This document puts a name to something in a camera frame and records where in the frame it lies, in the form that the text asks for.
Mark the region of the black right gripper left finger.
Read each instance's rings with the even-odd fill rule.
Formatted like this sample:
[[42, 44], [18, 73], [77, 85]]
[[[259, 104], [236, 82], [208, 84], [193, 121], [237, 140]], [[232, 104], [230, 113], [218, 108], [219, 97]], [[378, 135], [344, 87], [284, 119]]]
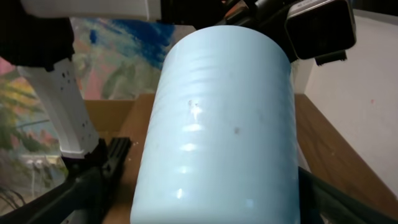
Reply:
[[1, 217], [1, 223], [101, 223], [117, 187], [129, 138], [100, 139], [82, 159], [63, 157], [66, 181], [39, 198]]

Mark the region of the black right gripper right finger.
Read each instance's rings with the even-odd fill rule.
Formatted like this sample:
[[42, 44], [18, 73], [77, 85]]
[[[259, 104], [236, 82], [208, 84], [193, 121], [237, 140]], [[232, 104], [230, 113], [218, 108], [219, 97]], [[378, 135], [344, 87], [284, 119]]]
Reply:
[[301, 167], [298, 180], [302, 224], [323, 223], [323, 218], [332, 223], [397, 224], [397, 220], [349, 197]]

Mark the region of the small light blue bowl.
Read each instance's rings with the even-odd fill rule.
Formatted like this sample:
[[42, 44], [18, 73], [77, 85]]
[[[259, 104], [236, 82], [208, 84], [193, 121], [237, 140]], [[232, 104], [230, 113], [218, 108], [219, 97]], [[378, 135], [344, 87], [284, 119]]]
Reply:
[[299, 223], [290, 62], [266, 35], [214, 26], [167, 54], [131, 223]]

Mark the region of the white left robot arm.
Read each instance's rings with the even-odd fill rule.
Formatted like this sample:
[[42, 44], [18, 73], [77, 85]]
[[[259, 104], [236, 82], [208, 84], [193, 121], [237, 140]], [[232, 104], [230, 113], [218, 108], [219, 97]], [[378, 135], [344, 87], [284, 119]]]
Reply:
[[161, 1], [1, 1], [1, 57], [33, 87], [55, 126], [62, 156], [84, 159], [100, 138], [76, 81], [71, 17], [156, 21]]

